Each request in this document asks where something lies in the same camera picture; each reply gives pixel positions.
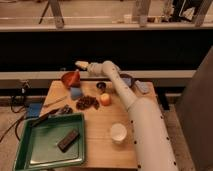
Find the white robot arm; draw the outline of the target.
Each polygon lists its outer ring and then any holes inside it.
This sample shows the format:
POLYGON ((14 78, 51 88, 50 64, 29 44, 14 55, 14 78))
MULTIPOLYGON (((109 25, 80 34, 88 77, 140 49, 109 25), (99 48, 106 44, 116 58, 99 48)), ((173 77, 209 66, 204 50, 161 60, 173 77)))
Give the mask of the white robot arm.
POLYGON ((137 97, 112 61, 76 61, 75 65, 112 82, 132 122, 138 171, 179 171, 158 104, 148 97, 137 97))

